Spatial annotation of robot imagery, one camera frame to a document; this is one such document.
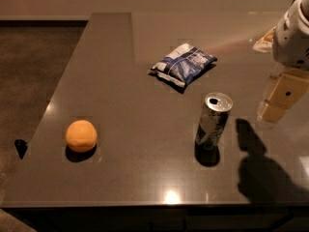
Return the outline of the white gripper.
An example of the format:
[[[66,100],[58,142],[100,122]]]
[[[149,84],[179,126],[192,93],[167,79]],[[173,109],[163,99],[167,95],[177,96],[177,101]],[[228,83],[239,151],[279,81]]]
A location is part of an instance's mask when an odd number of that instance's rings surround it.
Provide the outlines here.
[[[295,0],[276,25],[273,58],[288,67],[267,78],[257,110],[262,122],[279,122],[309,90],[308,10],[308,0]]]

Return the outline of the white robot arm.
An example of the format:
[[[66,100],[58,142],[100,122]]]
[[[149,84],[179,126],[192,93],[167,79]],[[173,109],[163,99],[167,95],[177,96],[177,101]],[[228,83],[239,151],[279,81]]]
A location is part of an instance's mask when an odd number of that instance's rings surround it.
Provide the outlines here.
[[[309,89],[309,0],[294,0],[277,25],[253,49],[271,53],[276,63],[267,79],[257,120],[271,127]]]

